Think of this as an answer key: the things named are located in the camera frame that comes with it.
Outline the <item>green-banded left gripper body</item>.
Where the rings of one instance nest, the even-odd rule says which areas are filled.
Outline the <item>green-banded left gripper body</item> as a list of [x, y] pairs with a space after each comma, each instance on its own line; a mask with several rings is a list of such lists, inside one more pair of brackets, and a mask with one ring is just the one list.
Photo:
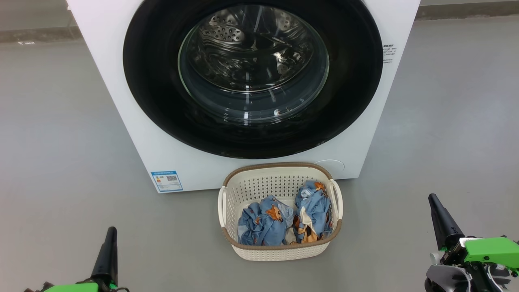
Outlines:
[[46, 283], [41, 292], [120, 292], [122, 287], [101, 282], [81, 282], [67, 285], [51, 285]]

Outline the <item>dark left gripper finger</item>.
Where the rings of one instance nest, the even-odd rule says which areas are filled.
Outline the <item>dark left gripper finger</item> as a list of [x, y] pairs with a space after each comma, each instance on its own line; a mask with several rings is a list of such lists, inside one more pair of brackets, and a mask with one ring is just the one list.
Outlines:
[[115, 227], [109, 227], [107, 230], [90, 278], [101, 281], [106, 286], [118, 285], [117, 229]]

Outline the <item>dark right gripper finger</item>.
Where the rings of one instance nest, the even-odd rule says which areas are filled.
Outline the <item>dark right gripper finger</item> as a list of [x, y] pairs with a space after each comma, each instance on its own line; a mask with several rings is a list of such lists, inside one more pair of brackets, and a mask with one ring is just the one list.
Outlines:
[[437, 247], [451, 249], [465, 235], [436, 194], [429, 194], [429, 205]]

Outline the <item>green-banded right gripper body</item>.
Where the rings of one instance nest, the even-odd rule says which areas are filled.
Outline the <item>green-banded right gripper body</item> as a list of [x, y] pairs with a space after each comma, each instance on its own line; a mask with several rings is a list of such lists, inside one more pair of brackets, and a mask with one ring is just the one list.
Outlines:
[[518, 279], [518, 243], [507, 237], [462, 237], [430, 257], [426, 292], [509, 292]]

